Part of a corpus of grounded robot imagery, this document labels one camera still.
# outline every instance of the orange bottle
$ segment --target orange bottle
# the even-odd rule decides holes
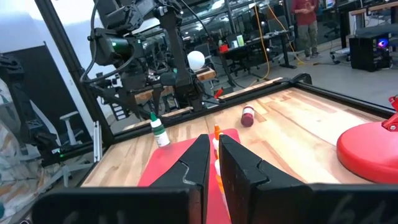
[[[219,143],[220,143],[220,134],[222,134],[220,127],[216,124],[214,126],[214,139],[213,139],[213,147],[214,147],[214,153],[216,156],[216,161],[214,163],[214,166],[216,168],[216,180],[217,180],[217,184],[218,187],[220,188],[221,194],[223,196],[223,201],[226,207],[226,210],[228,212],[228,205],[226,203],[226,198],[225,198],[225,192],[224,192],[224,187],[223,187],[223,181],[221,180],[221,167],[220,167],[220,160],[219,160]]]

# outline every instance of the desk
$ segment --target desk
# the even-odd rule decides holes
[[[364,13],[371,11],[379,11],[384,9],[391,9],[391,24],[396,22],[396,7],[398,6],[398,1],[384,3],[377,6],[371,6],[363,9],[358,9],[349,12],[350,15],[355,16],[356,28],[360,29],[365,27]]]
[[[212,79],[212,78],[216,77],[216,72],[213,69],[210,68],[206,72],[199,73],[197,75],[197,77],[198,77],[198,79],[200,81],[209,80],[209,79]],[[137,94],[135,96],[136,100],[137,100],[137,103],[140,104],[140,103],[143,103],[143,102],[146,102],[146,101],[150,100],[152,98],[152,92],[153,92],[153,90],[149,90],[149,91],[145,91],[143,93]],[[174,92],[174,88],[172,86],[165,86],[164,90],[162,92],[162,96],[169,95],[169,94],[171,94],[173,92]]]
[[[324,9],[323,12],[331,11],[335,12],[338,15],[338,19],[340,21],[340,40],[341,40],[341,48],[345,49],[347,48],[347,35],[349,34],[350,27],[349,27],[349,14],[351,10],[357,9],[360,7],[361,1],[360,0],[354,0],[354,1],[348,1],[344,2],[342,4],[339,4],[337,6],[337,10],[334,7]]]
[[[241,92],[271,85],[260,83]],[[239,93],[231,93],[224,98]],[[251,128],[240,125],[244,106],[255,109]],[[298,88],[288,88],[191,121],[167,128],[172,142],[212,133],[214,124],[236,128],[241,144],[287,174],[306,183],[369,183],[345,169],[336,157],[339,135],[353,126],[380,117],[322,98]],[[153,134],[145,134],[109,148],[90,172],[83,187],[136,186],[157,148]]]
[[[264,39],[264,41],[275,39],[275,38],[280,38],[280,41],[282,43],[282,51],[283,51],[283,54],[284,54],[284,61],[285,61],[285,63],[280,64],[280,66],[281,67],[285,67],[285,68],[296,68],[296,66],[293,66],[293,65],[289,64],[289,57],[287,55],[287,47],[286,47],[286,44],[288,44],[287,35],[290,32],[291,32],[290,30],[286,30],[286,31],[283,31],[283,32],[279,32],[278,34],[272,34],[272,35],[267,34],[267,35],[263,35],[262,38]],[[235,51],[239,51],[239,50],[248,50],[248,47],[250,47],[250,46],[252,46],[254,44],[258,44],[258,43],[261,43],[260,37],[258,37],[256,39],[253,39],[253,40],[246,41],[245,46],[236,47],[236,48],[233,48],[233,49],[229,49],[227,52],[220,53],[221,63],[223,65],[225,74],[228,77],[228,83],[232,87],[235,87],[236,85],[234,84],[233,77],[231,76],[231,74],[230,74],[230,72],[228,70],[228,64],[226,62],[226,54],[233,54]]]

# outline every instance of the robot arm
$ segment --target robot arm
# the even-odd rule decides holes
[[[0,54],[0,78],[6,83],[19,120],[20,138],[23,143],[37,146],[43,159],[52,156],[52,149],[59,148],[57,135],[50,133],[42,120],[36,115],[30,98],[24,90],[24,70],[13,57]]]
[[[178,62],[176,63],[177,76],[173,82],[177,101],[181,107],[192,106],[195,111],[201,110],[201,91],[197,87],[196,75],[188,67],[187,55],[183,49],[180,35],[181,10],[181,6],[175,0],[141,0],[133,1],[130,5],[109,13],[106,16],[107,28],[95,28],[91,31],[88,40],[94,61],[102,66],[114,65],[117,69],[98,78],[85,80],[83,83],[89,84],[90,88],[99,95],[98,88],[95,87],[98,81],[118,73],[125,92],[124,95],[129,98],[130,110],[138,118],[141,113],[135,102],[135,94],[153,86],[154,101],[159,102],[162,87],[170,85],[170,83],[166,84],[160,81],[160,84],[155,85],[148,79],[140,63],[135,63],[144,56],[144,51],[141,41],[136,35],[131,34],[132,31],[140,28],[145,15],[153,13],[160,21],[160,26],[167,32],[172,55]],[[171,76],[171,73],[166,72],[163,75]]]

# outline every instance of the red shirt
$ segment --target red shirt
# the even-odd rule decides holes
[[[293,13],[298,9],[310,9],[310,6],[315,6],[315,9],[308,13],[296,13],[297,25],[309,25],[317,19],[315,12],[318,9],[318,0],[293,0]]]

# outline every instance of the green bottle cap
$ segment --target green bottle cap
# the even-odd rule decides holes
[[[150,121],[156,121],[157,117],[154,112],[150,112]]]

